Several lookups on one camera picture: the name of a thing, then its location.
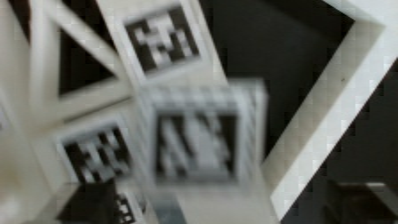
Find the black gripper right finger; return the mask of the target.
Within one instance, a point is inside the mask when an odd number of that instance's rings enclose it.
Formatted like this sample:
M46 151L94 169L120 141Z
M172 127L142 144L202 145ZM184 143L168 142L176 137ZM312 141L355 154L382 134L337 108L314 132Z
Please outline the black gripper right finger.
M398 224L398 194L383 183L327 183L323 224Z

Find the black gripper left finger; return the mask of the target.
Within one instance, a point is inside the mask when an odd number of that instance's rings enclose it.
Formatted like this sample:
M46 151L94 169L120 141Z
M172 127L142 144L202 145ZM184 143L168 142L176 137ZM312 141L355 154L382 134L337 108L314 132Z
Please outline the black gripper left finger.
M81 184L56 214L60 224L117 224L115 184Z

